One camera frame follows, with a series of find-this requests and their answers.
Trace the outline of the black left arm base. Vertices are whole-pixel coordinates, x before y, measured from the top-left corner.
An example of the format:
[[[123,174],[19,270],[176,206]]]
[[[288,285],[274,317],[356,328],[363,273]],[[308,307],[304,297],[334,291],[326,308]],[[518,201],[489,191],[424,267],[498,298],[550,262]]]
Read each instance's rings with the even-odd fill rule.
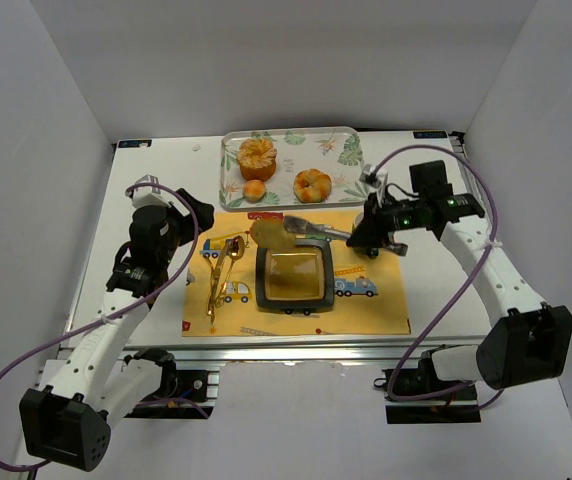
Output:
[[[215,386],[213,372],[205,369],[180,367],[175,356],[161,348],[147,348],[124,357],[124,366],[134,360],[145,360],[161,368],[160,387],[147,394],[133,411],[133,419],[207,420],[215,396],[209,389]]]

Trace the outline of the herb bread slice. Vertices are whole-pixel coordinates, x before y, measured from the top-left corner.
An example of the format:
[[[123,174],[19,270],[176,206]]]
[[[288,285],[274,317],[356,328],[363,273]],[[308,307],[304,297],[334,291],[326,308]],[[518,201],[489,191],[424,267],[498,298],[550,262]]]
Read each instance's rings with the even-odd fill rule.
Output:
[[[259,219],[253,222],[250,236],[260,247],[286,250],[295,246],[295,236],[288,232],[279,219]]]

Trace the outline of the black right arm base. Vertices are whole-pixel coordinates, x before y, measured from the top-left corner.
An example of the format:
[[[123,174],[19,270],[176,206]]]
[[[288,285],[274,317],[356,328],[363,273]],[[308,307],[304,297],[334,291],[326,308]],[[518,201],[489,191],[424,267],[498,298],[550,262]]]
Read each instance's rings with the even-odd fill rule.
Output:
[[[387,391],[393,370],[386,369],[372,384],[384,395],[386,423],[388,425],[445,425],[475,424],[481,422],[478,395],[475,386],[427,399],[412,400],[413,396],[428,395],[432,390],[447,389],[455,382],[438,382],[424,368],[403,369],[393,386],[392,399]]]

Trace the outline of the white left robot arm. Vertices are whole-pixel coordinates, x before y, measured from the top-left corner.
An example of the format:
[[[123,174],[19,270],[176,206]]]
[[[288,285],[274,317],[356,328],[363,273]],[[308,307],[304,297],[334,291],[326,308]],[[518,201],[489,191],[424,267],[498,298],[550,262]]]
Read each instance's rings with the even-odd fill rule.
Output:
[[[178,248],[195,247],[214,224],[214,207],[184,189],[166,200],[150,183],[128,192],[134,212],[129,238],[115,255],[98,310],[99,323],[83,332],[65,364],[20,404],[28,454],[78,470],[94,470],[113,428],[148,397],[165,399],[177,387],[174,357],[149,348],[111,372],[157,296],[173,281],[168,270]]]

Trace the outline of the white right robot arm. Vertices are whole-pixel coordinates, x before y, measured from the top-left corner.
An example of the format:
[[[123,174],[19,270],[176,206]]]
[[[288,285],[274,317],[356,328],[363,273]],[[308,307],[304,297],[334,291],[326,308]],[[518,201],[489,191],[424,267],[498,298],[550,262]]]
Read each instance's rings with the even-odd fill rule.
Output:
[[[464,286],[475,289],[491,330],[479,345],[423,353],[417,392],[393,393],[392,398],[434,398],[478,381],[500,391],[560,376],[572,335],[568,308],[550,305],[524,280],[496,242],[496,229],[480,202],[470,193],[454,193],[443,161],[413,165],[409,171],[413,193],[397,200],[388,191],[386,172],[364,167],[360,180],[374,191],[347,245],[403,256],[407,247],[395,242],[396,232],[432,232],[466,272]]]

